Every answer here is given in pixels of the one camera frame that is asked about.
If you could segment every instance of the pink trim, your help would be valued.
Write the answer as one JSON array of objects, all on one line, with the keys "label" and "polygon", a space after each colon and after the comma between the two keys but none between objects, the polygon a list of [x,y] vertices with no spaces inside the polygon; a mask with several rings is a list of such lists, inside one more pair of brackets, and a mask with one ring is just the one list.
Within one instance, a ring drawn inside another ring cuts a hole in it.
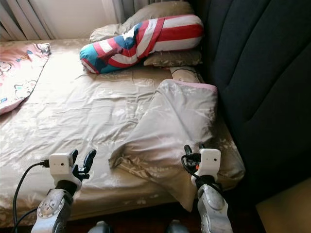
[{"label": "pink trim", "polygon": [[20,104],[24,99],[25,99],[25,98],[16,100],[14,103],[11,103],[10,105],[1,107],[1,109],[0,109],[0,115],[12,111],[12,110],[15,109],[17,106],[19,106],[19,104]]},{"label": "pink trim", "polygon": [[187,83],[187,82],[183,82],[183,81],[179,81],[179,80],[172,80],[175,83],[179,83],[185,86],[192,86],[195,88],[204,88],[204,89],[208,89],[211,90],[212,92],[217,93],[217,87],[214,85],[210,85],[210,84],[206,84],[206,83]]}]

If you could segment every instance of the cable plug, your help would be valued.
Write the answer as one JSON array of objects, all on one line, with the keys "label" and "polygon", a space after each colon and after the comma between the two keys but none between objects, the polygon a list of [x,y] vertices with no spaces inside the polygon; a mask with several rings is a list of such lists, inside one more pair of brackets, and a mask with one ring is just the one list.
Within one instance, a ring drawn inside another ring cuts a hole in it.
[{"label": "cable plug", "polygon": [[41,161],[40,165],[42,165],[43,167],[50,167],[49,160],[45,159],[45,160]]},{"label": "cable plug", "polygon": [[200,153],[192,153],[190,155],[186,155],[187,159],[191,159],[194,162],[201,162],[201,154]]}]

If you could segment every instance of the wall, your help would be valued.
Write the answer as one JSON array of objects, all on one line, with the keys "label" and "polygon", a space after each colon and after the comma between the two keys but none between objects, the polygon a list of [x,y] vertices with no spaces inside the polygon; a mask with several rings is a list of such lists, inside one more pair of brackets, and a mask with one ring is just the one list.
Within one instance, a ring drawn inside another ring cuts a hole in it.
[{"label": "wall", "polygon": [[267,233],[311,233],[311,178],[256,207]]}]

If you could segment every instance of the beige pillow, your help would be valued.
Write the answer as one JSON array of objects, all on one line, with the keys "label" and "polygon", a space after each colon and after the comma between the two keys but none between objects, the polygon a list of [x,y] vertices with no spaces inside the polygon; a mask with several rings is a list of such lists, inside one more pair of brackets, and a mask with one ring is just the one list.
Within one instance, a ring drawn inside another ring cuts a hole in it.
[{"label": "beige pillow", "polygon": [[117,35],[121,35],[122,33],[129,31],[136,24],[152,18],[193,14],[194,10],[186,1],[157,2],[141,8],[134,15],[129,17],[123,24],[110,24],[95,29],[91,33],[89,39],[92,43],[106,40]]},{"label": "beige pillow", "polygon": [[193,67],[170,67],[174,80],[187,83],[200,83],[197,72]]},{"label": "beige pillow", "polygon": [[183,67],[201,63],[201,53],[196,50],[155,52],[147,57],[144,66]]},{"label": "beige pillow", "polygon": [[101,28],[97,28],[92,31],[89,40],[90,42],[96,42],[101,40],[106,40],[115,36],[120,35],[121,24],[109,24]]}]

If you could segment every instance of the blanket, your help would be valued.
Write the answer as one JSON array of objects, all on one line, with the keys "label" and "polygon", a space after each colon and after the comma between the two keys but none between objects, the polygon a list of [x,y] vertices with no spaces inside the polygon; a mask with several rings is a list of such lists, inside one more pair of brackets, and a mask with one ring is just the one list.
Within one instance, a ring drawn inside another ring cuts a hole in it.
[{"label": "blanket", "polygon": [[127,33],[84,46],[80,60],[92,73],[107,73],[133,66],[155,51],[192,49],[203,33],[203,24],[195,15],[150,19]]},{"label": "blanket", "polygon": [[184,145],[199,152],[212,138],[217,89],[203,83],[164,80],[137,126],[109,159],[111,168],[153,181],[191,211],[196,188],[181,164]]},{"label": "blanket", "polygon": [[32,93],[49,55],[48,43],[17,45],[0,52],[0,115]]}]

